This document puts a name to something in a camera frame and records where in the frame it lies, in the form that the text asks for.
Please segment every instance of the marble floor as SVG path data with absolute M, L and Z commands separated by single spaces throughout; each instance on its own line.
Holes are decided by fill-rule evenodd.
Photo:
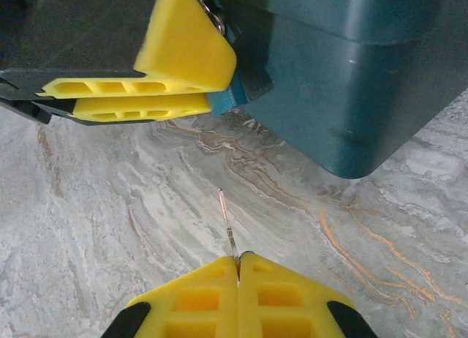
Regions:
M 0 109 L 0 337 L 99 337 L 240 251 L 345 292 L 379 337 L 468 337 L 468 91 L 370 176 L 235 114 L 83 127 Z

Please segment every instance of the gray marble surface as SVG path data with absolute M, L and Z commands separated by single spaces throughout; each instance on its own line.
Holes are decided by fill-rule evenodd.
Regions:
M 346 181 L 231 114 L 83 127 L 0 109 L 0 337 L 99 337 L 238 247 L 345 292 L 379 337 L 468 337 L 468 91 Z

